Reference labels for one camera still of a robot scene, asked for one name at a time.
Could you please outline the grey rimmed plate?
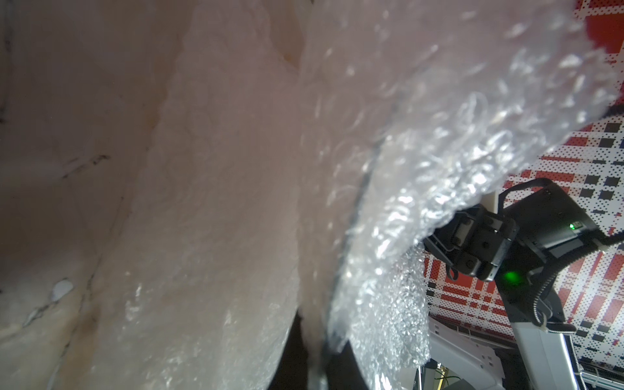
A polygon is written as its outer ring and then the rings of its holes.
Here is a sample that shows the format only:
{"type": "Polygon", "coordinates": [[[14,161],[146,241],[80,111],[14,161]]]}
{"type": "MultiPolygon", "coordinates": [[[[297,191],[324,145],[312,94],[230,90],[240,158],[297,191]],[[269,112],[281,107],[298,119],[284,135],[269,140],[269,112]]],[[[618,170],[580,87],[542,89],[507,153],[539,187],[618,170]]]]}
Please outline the grey rimmed plate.
{"type": "Polygon", "coordinates": [[[336,242],[339,251],[328,302],[327,326],[323,342],[323,347],[331,354],[341,352],[346,343],[346,331],[341,330],[338,326],[335,305],[354,235],[352,231],[358,225],[360,209],[370,186],[372,172],[379,159],[383,144],[386,142],[388,132],[399,116],[401,107],[401,103],[394,101],[380,103],[368,110],[367,118],[369,121],[367,126],[358,134],[356,141],[348,143],[351,150],[347,153],[345,161],[339,166],[341,183],[334,193],[336,199],[341,202],[343,210],[335,214],[336,220],[339,222],[337,230],[339,240],[336,242]]]}

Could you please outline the bubble wrap of plate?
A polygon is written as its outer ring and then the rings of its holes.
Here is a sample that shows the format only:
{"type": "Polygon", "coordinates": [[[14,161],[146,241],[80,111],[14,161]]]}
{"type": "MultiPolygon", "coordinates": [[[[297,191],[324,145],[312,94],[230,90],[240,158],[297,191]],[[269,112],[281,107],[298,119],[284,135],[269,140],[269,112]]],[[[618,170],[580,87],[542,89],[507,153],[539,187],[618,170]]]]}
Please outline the bubble wrap of plate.
{"type": "Polygon", "coordinates": [[[318,1],[298,67],[260,1],[204,1],[98,288],[84,389],[305,389],[427,361],[419,243],[617,90],[572,1],[318,1]]]}

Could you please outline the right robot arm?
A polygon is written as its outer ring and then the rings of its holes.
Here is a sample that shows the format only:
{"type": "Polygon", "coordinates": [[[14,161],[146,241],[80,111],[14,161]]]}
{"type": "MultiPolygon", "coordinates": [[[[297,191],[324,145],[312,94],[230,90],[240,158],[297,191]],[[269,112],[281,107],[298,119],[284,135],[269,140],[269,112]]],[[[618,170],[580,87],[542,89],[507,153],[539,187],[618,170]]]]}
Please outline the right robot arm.
{"type": "Polygon", "coordinates": [[[548,178],[508,188],[497,212],[482,205],[458,211],[423,241],[448,278],[495,283],[535,389],[586,387],[570,339],[576,328],[553,286],[568,266],[622,242],[622,232],[606,235],[548,178]]]}

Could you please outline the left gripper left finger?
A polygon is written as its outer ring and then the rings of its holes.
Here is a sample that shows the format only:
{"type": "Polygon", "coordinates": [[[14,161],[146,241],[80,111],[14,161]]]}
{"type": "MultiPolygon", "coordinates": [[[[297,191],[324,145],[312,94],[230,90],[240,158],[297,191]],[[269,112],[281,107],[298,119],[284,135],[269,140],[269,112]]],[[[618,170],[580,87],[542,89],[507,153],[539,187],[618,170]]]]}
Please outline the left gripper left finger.
{"type": "Polygon", "coordinates": [[[302,337],[302,318],[296,314],[268,390],[306,390],[308,353],[302,337]]]}

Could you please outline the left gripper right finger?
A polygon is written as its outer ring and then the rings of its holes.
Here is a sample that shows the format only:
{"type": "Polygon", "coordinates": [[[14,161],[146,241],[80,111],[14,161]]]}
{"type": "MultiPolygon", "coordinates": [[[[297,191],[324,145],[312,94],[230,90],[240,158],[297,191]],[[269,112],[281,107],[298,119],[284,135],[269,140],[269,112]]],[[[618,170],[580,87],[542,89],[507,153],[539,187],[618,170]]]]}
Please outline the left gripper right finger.
{"type": "Polygon", "coordinates": [[[339,354],[333,354],[326,370],[329,390],[368,390],[349,342],[339,354]]]}

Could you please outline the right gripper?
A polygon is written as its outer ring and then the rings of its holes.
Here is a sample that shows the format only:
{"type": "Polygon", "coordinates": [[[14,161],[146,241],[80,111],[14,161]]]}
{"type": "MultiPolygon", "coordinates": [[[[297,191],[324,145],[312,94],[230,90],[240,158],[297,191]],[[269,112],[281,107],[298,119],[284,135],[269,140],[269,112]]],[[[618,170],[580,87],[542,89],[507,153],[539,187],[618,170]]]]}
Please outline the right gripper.
{"type": "Polygon", "coordinates": [[[458,211],[423,243],[427,252],[446,265],[451,280],[463,274],[491,282],[517,234],[518,225],[512,219],[476,205],[458,211]]]}

